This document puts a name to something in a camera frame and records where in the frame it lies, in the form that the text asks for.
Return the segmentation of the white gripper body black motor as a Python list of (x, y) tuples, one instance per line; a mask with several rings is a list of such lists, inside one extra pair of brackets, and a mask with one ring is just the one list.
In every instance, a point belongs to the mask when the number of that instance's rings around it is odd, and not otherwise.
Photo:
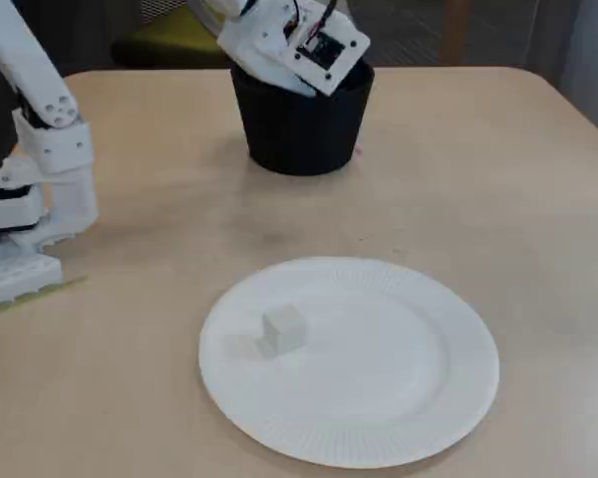
[(204, 1), (218, 46), (257, 80), (298, 80), (283, 64), (288, 49), (284, 29), (297, 26), (295, 1)]

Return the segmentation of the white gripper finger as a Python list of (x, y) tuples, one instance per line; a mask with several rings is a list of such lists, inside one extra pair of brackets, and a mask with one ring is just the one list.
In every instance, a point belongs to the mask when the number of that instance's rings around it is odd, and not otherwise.
[(292, 72), (285, 72), (280, 77), (279, 87), (306, 98), (314, 98), (317, 95), (317, 92), (314, 88), (306, 84)]

